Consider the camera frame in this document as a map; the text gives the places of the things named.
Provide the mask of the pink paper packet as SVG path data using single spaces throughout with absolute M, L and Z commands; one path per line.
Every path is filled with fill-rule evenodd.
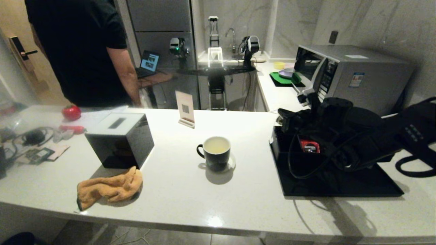
M 43 162 L 53 162 L 53 161 L 56 161 L 67 149 L 69 149 L 69 146 L 68 145 L 49 145 L 48 147 L 37 147 L 37 148 L 31 148 L 31 149 L 43 149 L 43 148 L 49 148 L 49 149 L 52 149 L 53 151 L 55 151 L 55 153 L 53 155 L 51 155 L 47 160 L 45 160 Z M 23 155 L 18 157 L 15 160 L 15 163 L 30 164 L 29 160 L 27 160 L 25 158 L 25 155 L 27 152 L 25 152 Z

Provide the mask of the red tea packet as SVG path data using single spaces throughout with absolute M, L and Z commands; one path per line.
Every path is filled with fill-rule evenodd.
M 300 142 L 301 149 L 303 150 L 303 152 L 321 153 L 319 143 L 317 143 L 315 141 L 310 141 L 310 140 L 305 139 L 305 138 L 300 139 L 299 142 Z

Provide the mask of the black electric kettle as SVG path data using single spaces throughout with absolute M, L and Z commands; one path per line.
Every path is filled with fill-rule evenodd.
M 368 133 L 383 124 L 383 119 L 369 110 L 353 107 L 345 118 L 345 125 L 334 146 L 339 150 L 332 157 L 334 165 L 345 172 L 372 168 L 376 163 L 390 162 L 394 152 L 380 152 Z

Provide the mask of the green mat black edge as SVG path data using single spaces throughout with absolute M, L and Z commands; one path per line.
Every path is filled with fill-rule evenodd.
M 291 77 L 287 78 L 280 76 L 279 72 L 271 72 L 269 73 L 269 76 L 276 87 L 305 87 L 305 84 L 301 81 L 300 76 L 295 73 L 293 73 Z

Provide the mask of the red toy tomato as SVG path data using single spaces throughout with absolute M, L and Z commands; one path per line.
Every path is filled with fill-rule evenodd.
M 68 121 L 75 121 L 81 118 L 81 109 L 76 105 L 65 107 L 61 111 L 62 116 Z

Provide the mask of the black round floor object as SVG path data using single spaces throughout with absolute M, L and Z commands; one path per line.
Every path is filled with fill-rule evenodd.
M 0 245 L 35 245 L 36 239 L 31 232 L 21 232 L 8 238 Z

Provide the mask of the person in black shirt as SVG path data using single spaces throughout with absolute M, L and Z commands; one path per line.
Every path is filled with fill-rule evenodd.
M 141 107 L 139 82 L 114 0 L 25 0 L 35 44 L 78 107 Z

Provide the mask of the chrome faucet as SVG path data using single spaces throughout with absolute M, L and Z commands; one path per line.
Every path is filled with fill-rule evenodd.
M 229 51 L 231 55 L 235 55 L 237 53 L 236 48 L 236 31 L 234 28 L 230 27 L 226 33 L 225 38 L 231 37 L 232 41 L 229 43 Z

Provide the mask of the black mug white inside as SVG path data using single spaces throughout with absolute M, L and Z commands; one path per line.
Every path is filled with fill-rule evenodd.
M 196 147 L 197 154 L 205 159 L 206 166 L 215 172 L 224 171 L 228 165 L 231 143 L 227 138 L 214 136 Z

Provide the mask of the black laptop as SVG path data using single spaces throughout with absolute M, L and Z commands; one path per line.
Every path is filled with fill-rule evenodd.
M 136 74 L 139 79 L 156 74 L 160 54 L 152 51 L 143 51 L 140 66 L 137 67 Z

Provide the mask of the black serving tray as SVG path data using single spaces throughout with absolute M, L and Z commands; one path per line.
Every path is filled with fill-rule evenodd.
M 350 173 L 330 165 L 326 170 L 308 179 L 296 179 L 291 175 L 289 168 L 280 168 L 276 162 L 275 166 L 282 194 L 287 197 L 375 198 L 400 197 L 404 194 L 377 164 L 370 169 Z

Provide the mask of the black computer mouse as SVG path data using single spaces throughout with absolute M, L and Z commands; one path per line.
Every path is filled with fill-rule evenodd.
M 31 130 L 24 134 L 23 145 L 33 146 L 45 141 L 45 133 L 42 130 Z

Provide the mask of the QR code table sign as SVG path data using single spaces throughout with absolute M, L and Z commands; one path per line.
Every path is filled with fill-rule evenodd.
M 193 106 L 193 96 L 188 93 L 183 93 L 181 91 L 175 91 L 177 108 L 179 110 L 180 118 L 179 124 L 186 127 L 195 128 L 194 120 L 194 106 Z

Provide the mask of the black round pedestal table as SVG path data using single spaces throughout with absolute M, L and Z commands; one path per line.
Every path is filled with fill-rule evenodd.
M 189 76 L 206 76 L 208 80 L 208 97 L 209 110 L 211 111 L 226 111 L 227 110 L 227 95 L 225 91 L 225 76 L 233 76 L 236 74 L 254 72 L 255 67 L 216 67 L 205 69 L 177 69 L 176 73 Z M 216 105 L 212 102 L 212 95 L 221 95 L 222 105 Z

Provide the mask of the black tissue box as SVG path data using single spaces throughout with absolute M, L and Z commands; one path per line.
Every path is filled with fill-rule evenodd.
M 140 169 L 155 145 L 144 113 L 111 113 L 85 137 L 102 166 L 112 169 Z

